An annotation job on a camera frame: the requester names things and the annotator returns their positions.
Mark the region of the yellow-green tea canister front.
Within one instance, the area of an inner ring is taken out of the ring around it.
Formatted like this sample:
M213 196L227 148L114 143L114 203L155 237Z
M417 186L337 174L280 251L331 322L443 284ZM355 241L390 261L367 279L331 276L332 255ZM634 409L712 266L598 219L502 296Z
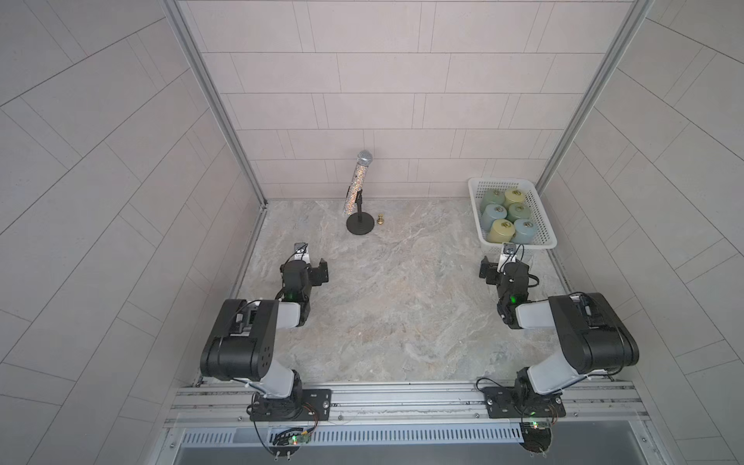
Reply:
M491 224L486 240L490 243L505 243L511 242L514 236L515 225L507 219L501 219Z

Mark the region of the white plastic perforated basket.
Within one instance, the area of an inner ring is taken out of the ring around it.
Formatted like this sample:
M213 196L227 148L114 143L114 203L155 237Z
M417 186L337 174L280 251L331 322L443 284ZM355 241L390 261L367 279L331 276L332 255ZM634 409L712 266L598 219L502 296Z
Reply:
M480 247L486 254L500 252L511 241L531 253L557 246L534 184L517 178L470 178L468 190Z

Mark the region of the yellow tea canister back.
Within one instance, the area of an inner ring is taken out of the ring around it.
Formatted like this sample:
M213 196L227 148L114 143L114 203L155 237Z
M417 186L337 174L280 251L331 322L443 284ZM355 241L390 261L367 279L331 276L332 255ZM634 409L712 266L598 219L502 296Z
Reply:
M517 203L525 203L526 194L521 189L511 189L504 192L503 207L509 208Z

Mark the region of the dark green tea canister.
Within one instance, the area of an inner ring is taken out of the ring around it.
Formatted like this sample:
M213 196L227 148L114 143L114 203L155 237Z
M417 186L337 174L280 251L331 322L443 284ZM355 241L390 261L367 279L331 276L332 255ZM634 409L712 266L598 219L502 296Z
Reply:
M525 205L525 203L517 203L508 208L507 219L512 223L517 222L517 220L530 220L531 218L532 208L529 205Z

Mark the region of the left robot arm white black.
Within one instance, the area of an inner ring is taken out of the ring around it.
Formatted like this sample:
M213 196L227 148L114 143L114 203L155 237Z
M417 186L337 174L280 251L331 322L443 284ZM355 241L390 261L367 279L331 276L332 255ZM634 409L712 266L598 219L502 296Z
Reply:
M203 377L240 382L257 393L248 409L253 422L301 420L312 413L300 374L273 356L279 329L305 325L312 289L329 282L329 267L324 260L314 267L294 257L280 272L282 289L272 300L224 301L201 352Z

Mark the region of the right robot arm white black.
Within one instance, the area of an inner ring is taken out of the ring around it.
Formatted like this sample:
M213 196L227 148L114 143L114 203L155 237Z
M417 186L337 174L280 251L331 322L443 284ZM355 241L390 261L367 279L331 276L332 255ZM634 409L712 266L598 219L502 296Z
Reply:
M530 282L537 277L517 259L483 259L479 276L496 288L497 311L510 329L554 329L559 341L554 354L519 370L511 387L494 381L476 386L490 418L563 418L564 389L591 376L613 376L639 361L637 342L602 294L529 300Z

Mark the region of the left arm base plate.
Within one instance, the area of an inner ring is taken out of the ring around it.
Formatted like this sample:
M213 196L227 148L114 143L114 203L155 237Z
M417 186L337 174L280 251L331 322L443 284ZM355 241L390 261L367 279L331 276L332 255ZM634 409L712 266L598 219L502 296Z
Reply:
M331 389L304 389L285 399L259 396L246 411L252 422L321 422L329 419L331 401Z

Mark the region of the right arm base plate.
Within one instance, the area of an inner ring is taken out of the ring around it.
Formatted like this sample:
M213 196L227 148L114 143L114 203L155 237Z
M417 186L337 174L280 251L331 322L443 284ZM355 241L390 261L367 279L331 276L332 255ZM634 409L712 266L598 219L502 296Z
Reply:
M486 411L492 420L528 418L559 419L566 416L561 391L541 395L522 387L480 387Z

